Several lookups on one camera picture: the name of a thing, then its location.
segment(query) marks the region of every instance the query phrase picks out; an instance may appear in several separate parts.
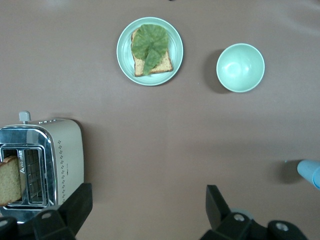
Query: light blue handle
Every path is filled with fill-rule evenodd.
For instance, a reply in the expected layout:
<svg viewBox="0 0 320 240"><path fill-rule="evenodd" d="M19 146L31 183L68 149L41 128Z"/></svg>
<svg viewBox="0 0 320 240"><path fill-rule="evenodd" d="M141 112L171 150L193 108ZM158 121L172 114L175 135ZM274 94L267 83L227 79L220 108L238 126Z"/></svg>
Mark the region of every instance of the light blue handle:
<svg viewBox="0 0 320 240"><path fill-rule="evenodd" d="M304 159L299 162L298 173L320 190L320 161Z"/></svg>

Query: silver toaster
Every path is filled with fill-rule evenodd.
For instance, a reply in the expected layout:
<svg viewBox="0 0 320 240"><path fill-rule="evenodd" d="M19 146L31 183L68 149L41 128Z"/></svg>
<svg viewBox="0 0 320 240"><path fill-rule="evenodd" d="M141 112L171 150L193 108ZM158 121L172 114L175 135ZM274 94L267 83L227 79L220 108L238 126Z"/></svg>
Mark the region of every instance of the silver toaster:
<svg viewBox="0 0 320 240"><path fill-rule="evenodd" d="M0 207L0 213L25 223L47 207L61 205L84 182L84 153L79 125L71 119L31 122L0 128L0 161L19 158L22 198Z"/></svg>

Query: blue object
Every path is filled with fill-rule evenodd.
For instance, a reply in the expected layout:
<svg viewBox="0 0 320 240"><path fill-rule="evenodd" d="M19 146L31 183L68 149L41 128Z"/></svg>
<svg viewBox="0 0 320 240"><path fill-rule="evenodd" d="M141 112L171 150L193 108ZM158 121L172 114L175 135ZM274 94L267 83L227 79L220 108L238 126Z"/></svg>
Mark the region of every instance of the blue object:
<svg viewBox="0 0 320 240"><path fill-rule="evenodd" d="M320 190L320 161L305 159L299 162L298 173Z"/></svg>
<svg viewBox="0 0 320 240"><path fill-rule="evenodd" d="M220 83L228 90L244 93L255 88L265 73L265 61L254 46L236 43L227 47L216 64Z"/></svg>

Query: light green plate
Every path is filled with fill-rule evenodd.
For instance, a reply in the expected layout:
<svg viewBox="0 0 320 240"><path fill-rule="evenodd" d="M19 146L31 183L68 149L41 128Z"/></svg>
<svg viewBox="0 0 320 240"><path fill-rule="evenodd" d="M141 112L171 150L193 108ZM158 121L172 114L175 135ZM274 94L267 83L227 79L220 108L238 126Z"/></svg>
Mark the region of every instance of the light green plate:
<svg viewBox="0 0 320 240"><path fill-rule="evenodd" d="M155 24L166 29L169 36L169 56L173 70L148 76L135 76L135 62L131 53L131 34L143 24ZM116 56L123 73L137 84L156 86L170 80L179 70L184 55L184 47L177 30L168 22L157 17L143 17L130 23L121 33L117 46Z"/></svg>

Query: toaster slot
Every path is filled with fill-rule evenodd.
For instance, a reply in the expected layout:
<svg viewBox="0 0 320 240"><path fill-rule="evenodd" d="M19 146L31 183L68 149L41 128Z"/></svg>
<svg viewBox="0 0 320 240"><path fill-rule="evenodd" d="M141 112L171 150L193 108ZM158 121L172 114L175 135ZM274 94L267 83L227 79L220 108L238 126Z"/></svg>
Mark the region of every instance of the toaster slot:
<svg viewBox="0 0 320 240"><path fill-rule="evenodd" d="M17 156L22 198L7 207L42 208L47 205L44 153L41 147L7 147L1 149L4 157Z"/></svg>
<svg viewBox="0 0 320 240"><path fill-rule="evenodd" d="M42 176L40 170L39 151L37 149L24 150L26 163L26 184L29 204L43 204Z"/></svg>

